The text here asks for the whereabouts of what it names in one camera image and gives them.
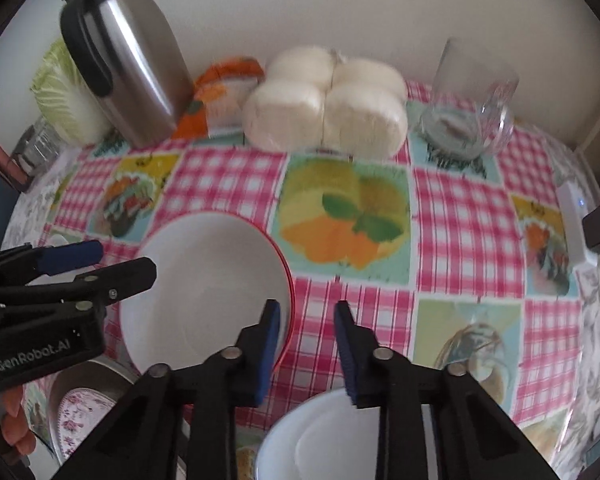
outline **glass pitcher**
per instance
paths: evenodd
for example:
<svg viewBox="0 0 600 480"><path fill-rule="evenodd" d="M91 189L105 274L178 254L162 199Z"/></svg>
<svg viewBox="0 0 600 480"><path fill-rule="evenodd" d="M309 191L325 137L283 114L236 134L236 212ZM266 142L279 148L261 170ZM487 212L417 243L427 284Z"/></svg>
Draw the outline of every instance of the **glass pitcher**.
<svg viewBox="0 0 600 480"><path fill-rule="evenodd" d="M509 102L518 74L484 47L460 38L445 45L429 105L418 130L442 152L460 160L504 148L513 131Z"/></svg>

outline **bowl with red rim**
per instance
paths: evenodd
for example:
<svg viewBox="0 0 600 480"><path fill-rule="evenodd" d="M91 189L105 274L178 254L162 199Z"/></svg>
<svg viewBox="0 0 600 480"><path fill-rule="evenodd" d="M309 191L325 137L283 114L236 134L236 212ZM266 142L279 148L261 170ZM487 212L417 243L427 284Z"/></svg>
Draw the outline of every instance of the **bowl with red rim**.
<svg viewBox="0 0 600 480"><path fill-rule="evenodd" d="M157 279L120 306L122 336L134 365L145 372L200 364L256 324L267 300L280 304L274 368L291 336L295 299L288 265L275 242L234 214L199 211L156 231L139 249Z"/></svg>

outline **screw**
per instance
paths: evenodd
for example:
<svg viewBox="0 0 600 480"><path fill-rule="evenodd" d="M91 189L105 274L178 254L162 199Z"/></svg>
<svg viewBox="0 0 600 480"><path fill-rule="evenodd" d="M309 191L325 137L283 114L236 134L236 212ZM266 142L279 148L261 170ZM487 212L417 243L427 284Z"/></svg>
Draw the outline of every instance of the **screw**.
<svg viewBox="0 0 600 480"><path fill-rule="evenodd" d="M466 367L462 363L451 363L446 371L455 377L462 377L466 373Z"/></svg>
<svg viewBox="0 0 600 480"><path fill-rule="evenodd" d="M388 361L394 356L394 351L386 346L379 346L374 350L374 357L381 361Z"/></svg>
<svg viewBox="0 0 600 480"><path fill-rule="evenodd" d="M75 309L85 311L89 310L92 306L93 303L91 303L91 301L78 301L78 303L75 304Z"/></svg>
<svg viewBox="0 0 600 480"><path fill-rule="evenodd" d="M220 352L220 355L225 359L237 359L242 355L242 350L237 346L228 346Z"/></svg>
<svg viewBox="0 0 600 480"><path fill-rule="evenodd" d="M151 377L158 379L160 377L164 377L169 372L169 365L158 363L151 366L147 371Z"/></svg>

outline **tablecloth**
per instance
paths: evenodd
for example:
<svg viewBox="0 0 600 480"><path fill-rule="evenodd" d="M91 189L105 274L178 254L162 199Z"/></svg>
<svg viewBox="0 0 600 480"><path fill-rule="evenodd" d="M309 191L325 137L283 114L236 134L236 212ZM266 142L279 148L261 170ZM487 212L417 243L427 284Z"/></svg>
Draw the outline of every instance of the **tablecloth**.
<svg viewBox="0 0 600 480"><path fill-rule="evenodd" d="M408 89L413 124L429 89L415 82ZM243 216L282 248L297 311L270 393L260 408L240 410L241 424L266 430L300 402L342 385L330 320L336 301L346 299L381 344L419 364L465 360L467 342L475 350L486 341L497 366L483 386L556 471L574 478L600 409L600 264L584 274L565 266L556 185L574 180L594 201L573 154L525 124L497 156L471 164L442 156L414 131L383 163L243 144L239 137L83 150L43 187L58 190L39 242L55 233L70 242L96 238L107 265L133 258L153 232L187 212ZM25 232L31 238L22 220L40 216L31 213L31 195L22 202L5 247ZM326 237L340 242L325 253ZM117 305L106 338L107 354L132 367Z"/></svg>

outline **finger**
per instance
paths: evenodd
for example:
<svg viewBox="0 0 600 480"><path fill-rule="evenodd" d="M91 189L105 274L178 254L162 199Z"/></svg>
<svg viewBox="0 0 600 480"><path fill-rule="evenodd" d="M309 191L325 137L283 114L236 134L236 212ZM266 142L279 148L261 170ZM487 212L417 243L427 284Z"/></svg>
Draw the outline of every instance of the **finger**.
<svg viewBox="0 0 600 480"><path fill-rule="evenodd" d="M30 455L36 449L36 436L32 431L27 431L23 439L16 443L16 449L22 456Z"/></svg>
<svg viewBox="0 0 600 480"><path fill-rule="evenodd" d="M4 404L4 409L7 410L7 413L11 416L17 416L18 411L20 410L20 403L22 402L22 395L24 393L24 389L22 385L15 386L9 390L6 390L2 394L2 403Z"/></svg>
<svg viewBox="0 0 600 480"><path fill-rule="evenodd" d="M24 410L20 410L17 416L5 415L2 420L2 436L7 444L14 446L16 442L23 439L29 431L27 417Z"/></svg>

